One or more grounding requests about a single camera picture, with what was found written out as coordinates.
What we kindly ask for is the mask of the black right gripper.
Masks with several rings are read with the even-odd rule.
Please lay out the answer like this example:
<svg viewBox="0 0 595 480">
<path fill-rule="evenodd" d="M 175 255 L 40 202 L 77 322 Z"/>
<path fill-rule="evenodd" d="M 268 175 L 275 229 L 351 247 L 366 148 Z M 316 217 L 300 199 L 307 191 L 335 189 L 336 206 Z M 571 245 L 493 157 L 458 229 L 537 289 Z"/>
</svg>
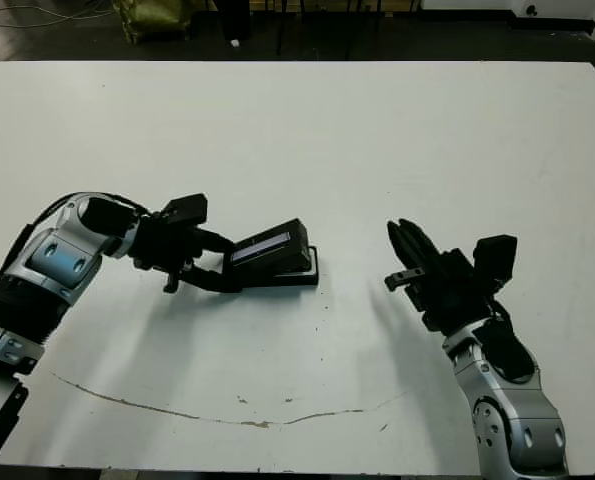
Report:
<svg viewBox="0 0 595 480">
<path fill-rule="evenodd" d="M 414 222 L 387 222 L 388 237 L 405 269 L 388 275 L 391 292 L 403 287 L 422 323 L 430 332 L 451 335 L 492 314 L 486 295 L 474 276 L 474 267 L 459 249 L 439 253 Z"/>
</svg>

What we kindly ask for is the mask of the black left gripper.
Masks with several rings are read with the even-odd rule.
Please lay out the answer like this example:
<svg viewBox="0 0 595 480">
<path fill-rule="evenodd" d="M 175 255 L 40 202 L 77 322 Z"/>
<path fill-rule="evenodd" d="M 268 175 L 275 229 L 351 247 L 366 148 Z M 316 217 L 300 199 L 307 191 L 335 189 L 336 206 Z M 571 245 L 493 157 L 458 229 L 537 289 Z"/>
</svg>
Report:
<svg viewBox="0 0 595 480">
<path fill-rule="evenodd" d="M 204 250 L 229 254 L 234 249 L 234 242 L 218 233 L 144 216 L 132 243 L 132 260 L 139 270 L 154 269 L 166 275 L 164 293 L 176 293 L 181 282 L 210 292 L 239 293 L 242 286 L 236 279 L 193 263 Z"/>
</svg>

